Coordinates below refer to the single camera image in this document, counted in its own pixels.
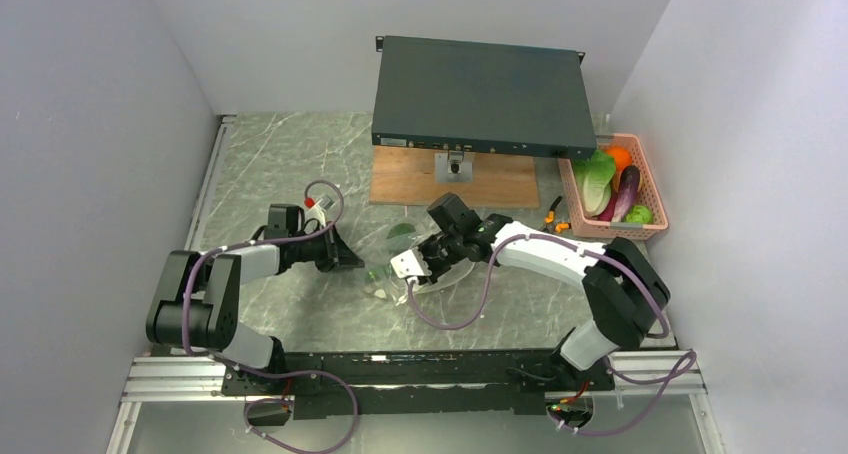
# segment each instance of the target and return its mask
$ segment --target clear plastic bag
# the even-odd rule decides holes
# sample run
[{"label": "clear plastic bag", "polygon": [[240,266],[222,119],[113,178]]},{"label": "clear plastic bag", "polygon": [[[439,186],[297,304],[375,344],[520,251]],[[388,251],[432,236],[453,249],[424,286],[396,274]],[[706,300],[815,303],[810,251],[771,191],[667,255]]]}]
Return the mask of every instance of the clear plastic bag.
[{"label": "clear plastic bag", "polygon": [[[393,302],[395,305],[406,303],[406,282],[394,275],[389,261],[431,234],[432,229],[410,218],[401,218],[379,228],[374,237],[380,241],[358,252],[365,261],[365,269],[360,278],[362,291],[370,296]],[[424,294],[451,287],[468,276],[473,269],[473,262],[463,260],[439,278],[436,284],[415,286],[415,293]]]}]

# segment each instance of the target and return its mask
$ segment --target white label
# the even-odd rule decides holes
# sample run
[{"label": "white label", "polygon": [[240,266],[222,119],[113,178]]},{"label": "white label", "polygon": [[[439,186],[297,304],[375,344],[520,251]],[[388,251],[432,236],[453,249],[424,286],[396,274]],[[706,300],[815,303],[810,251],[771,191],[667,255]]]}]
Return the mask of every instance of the white label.
[{"label": "white label", "polygon": [[380,144],[384,146],[406,147],[406,141],[404,141],[403,139],[392,139],[389,137],[381,138]]}]

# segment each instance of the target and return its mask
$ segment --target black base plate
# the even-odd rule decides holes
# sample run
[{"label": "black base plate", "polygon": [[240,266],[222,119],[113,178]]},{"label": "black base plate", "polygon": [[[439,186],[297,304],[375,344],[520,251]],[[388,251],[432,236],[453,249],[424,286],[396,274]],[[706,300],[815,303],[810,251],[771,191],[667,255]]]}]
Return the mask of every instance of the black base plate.
[{"label": "black base plate", "polygon": [[[545,392],[577,391],[581,381],[533,381],[512,369],[554,377],[550,350],[399,351],[369,353],[286,353],[290,371],[323,370],[356,386],[362,414],[402,414],[512,410],[515,414],[544,412]],[[227,370],[225,396],[280,395],[286,381],[262,392],[241,372]],[[600,364],[587,371],[590,390],[609,391],[613,379]],[[345,390],[323,377],[296,377],[295,419],[322,419],[350,413]]]}]

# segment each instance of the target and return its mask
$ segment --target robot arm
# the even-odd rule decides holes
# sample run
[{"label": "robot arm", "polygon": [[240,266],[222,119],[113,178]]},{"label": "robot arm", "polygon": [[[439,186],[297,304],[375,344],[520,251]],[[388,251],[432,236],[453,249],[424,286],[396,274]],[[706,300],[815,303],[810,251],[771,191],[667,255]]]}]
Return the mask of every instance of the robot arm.
[{"label": "robot arm", "polygon": [[[297,205],[273,204],[264,226],[264,240],[304,236],[312,219],[317,221],[316,230],[326,225],[322,206],[313,206],[304,213]],[[314,262],[321,272],[363,267],[364,263],[335,228],[297,243],[262,244],[264,241],[257,240],[251,244],[257,242],[258,245],[219,254],[200,270],[193,290],[203,294],[194,296],[189,306],[189,339],[192,347],[220,353],[237,364],[280,373],[285,372],[282,343],[238,321],[241,285],[282,274],[298,262]],[[173,251],[168,255],[147,317],[147,338],[151,342],[182,347],[183,293],[189,273],[200,257],[196,251]]]},{"label": "robot arm", "polygon": [[598,257],[618,261],[634,273],[660,309],[668,303],[665,284],[627,239],[616,238],[608,244],[551,242],[552,236],[506,216],[492,214],[481,220],[455,194],[442,196],[428,212],[441,232],[391,261],[395,274],[408,283],[435,283],[462,259],[489,261],[497,253],[497,265],[527,269],[586,293],[593,319],[568,333],[552,355],[569,377],[579,377],[617,349],[637,349],[656,321],[633,282]]}]

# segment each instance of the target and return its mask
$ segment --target orange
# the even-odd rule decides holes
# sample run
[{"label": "orange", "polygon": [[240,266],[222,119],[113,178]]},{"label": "orange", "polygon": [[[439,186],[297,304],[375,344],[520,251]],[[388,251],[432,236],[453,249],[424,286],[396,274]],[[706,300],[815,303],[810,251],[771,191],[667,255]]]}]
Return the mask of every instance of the orange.
[{"label": "orange", "polygon": [[604,150],[610,157],[615,160],[615,170],[621,172],[625,167],[633,164],[633,158],[627,149],[618,146],[611,146]]}]

